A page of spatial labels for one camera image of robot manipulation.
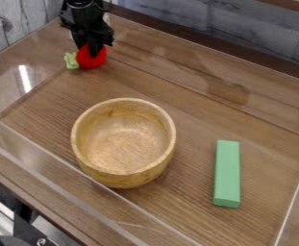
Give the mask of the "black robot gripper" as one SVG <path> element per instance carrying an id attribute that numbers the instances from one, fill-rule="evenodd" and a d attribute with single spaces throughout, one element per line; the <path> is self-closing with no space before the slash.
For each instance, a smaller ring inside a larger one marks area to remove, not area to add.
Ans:
<path id="1" fill-rule="evenodd" d="M 62 0 L 60 25 L 70 31 L 77 48 L 88 42 L 92 57 L 98 54 L 104 45 L 115 40 L 115 31 L 104 20 L 109 10 L 104 0 Z"/>

